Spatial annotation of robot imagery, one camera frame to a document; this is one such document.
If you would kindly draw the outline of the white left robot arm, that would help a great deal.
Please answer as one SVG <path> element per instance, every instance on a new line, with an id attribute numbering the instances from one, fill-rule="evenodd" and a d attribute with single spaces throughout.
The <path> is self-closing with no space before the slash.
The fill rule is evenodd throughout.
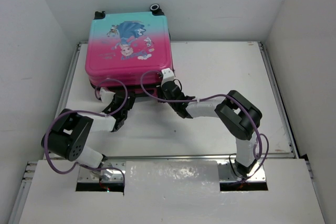
<path id="1" fill-rule="evenodd" d="M 41 140 L 45 153 L 56 154 L 92 170 L 102 167 L 105 156 L 86 145 L 94 132 L 116 132 L 133 108 L 135 93 L 117 92 L 101 113 L 63 109 Z"/>

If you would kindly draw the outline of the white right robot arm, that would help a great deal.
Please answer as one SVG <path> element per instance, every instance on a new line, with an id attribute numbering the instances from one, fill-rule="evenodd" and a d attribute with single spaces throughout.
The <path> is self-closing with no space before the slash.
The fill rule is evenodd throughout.
<path id="1" fill-rule="evenodd" d="M 239 177 L 247 178 L 262 154 L 262 142 L 257 129 L 261 111 L 236 90 L 222 99 L 213 96 L 196 101 L 185 95 L 173 80 L 163 81 L 161 90 L 171 108 L 182 118 L 219 118 L 236 139 L 235 166 Z"/>

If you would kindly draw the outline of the pink teal suitcase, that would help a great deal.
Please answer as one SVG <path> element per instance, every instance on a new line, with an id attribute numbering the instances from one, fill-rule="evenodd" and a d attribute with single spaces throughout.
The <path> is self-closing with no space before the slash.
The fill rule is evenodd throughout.
<path id="1" fill-rule="evenodd" d="M 174 69 L 167 18 L 159 4 L 147 12 L 95 12 L 85 63 L 93 88 L 157 95 L 166 68 Z"/>

